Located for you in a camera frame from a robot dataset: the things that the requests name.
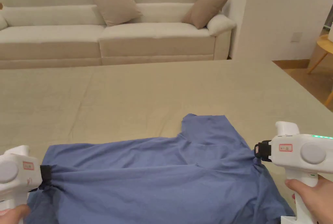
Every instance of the finger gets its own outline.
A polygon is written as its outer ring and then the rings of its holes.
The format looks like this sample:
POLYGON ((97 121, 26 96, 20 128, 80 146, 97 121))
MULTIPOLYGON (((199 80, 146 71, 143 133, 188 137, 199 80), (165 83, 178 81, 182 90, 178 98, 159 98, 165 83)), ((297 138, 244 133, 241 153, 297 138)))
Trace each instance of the finger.
POLYGON ((321 175, 318 175, 318 184, 321 185, 323 183, 331 182, 330 180, 327 180, 326 178, 322 177, 321 175))
POLYGON ((20 219, 27 217, 29 213, 30 209, 27 205, 20 205, 6 212, 1 216, 0 220, 4 223, 18 223, 20 219))
POLYGON ((8 212, 10 209, 2 210, 0 211, 0 216, 4 215, 6 212, 8 212))
POLYGON ((300 196, 311 192, 312 188, 296 179, 286 180, 285 184, 291 190, 299 193, 300 196))

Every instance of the wooden floor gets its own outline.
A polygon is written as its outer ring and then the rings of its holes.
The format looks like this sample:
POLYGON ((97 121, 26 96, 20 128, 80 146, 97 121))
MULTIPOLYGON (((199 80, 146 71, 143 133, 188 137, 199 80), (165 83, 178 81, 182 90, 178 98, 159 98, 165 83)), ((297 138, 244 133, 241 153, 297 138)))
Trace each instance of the wooden floor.
MULTIPOLYGON (((311 58, 309 67, 313 65, 314 62, 320 56, 322 56, 323 50, 316 47, 313 56, 311 58)), ((315 98, 320 102, 324 103, 333 88, 333 55, 329 54, 325 59, 319 64, 318 67, 308 75, 307 69, 285 69, 293 79, 299 82, 307 91, 309 91, 315 98)), ((329 104, 328 108, 333 112, 333 101, 329 104)))

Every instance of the wooden table leg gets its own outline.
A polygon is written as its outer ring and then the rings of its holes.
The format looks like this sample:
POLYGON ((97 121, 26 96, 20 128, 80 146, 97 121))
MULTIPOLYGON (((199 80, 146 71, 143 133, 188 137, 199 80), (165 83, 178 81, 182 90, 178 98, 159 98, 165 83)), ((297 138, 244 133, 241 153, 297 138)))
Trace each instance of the wooden table leg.
POLYGON ((312 67, 308 70, 308 74, 310 74, 311 71, 313 71, 313 70, 319 65, 319 63, 324 59, 324 57, 327 56, 327 54, 328 54, 328 52, 325 52, 324 55, 323 55, 320 59, 318 59, 318 61, 314 64, 314 66, 312 66, 312 67))
POLYGON ((324 103, 325 106, 328 106, 330 104, 330 102, 333 99, 333 91, 331 92, 331 94, 328 96, 326 102, 324 103))

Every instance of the taupe pillow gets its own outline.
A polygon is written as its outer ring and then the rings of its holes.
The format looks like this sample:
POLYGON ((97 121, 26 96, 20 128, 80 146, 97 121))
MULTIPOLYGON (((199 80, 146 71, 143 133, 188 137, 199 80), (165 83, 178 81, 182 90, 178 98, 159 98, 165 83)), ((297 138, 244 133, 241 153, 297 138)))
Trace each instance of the taupe pillow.
POLYGON ((123 24, 142 15, 134 0, 94 0, 107 26, 123 24))
POLYGON ((228 0, 198 0, 182 19, 183 23, 204 28, 212 17, 217 15, 228 0))

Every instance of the wooden side table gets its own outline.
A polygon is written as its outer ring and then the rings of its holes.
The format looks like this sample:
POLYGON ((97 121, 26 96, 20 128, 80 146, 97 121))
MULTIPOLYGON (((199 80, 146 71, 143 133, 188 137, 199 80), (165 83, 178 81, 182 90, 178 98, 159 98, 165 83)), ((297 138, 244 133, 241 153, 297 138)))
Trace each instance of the wooden side table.
MULTIPOLYGON (((328 39, 328 34, 322 35, 319 37, 317 40, 317 44, 319 45, 320 48, 322 48, 325 52, 322 55, 320 59, 308 70, 308 74, 310 74, 318 65, 319 63, 329 54, 333 54, 333 42, 328 39)), ((333 99, 333 91, 327 98, 326 102, 324 103, 325 106, 327 106, 333 99)))

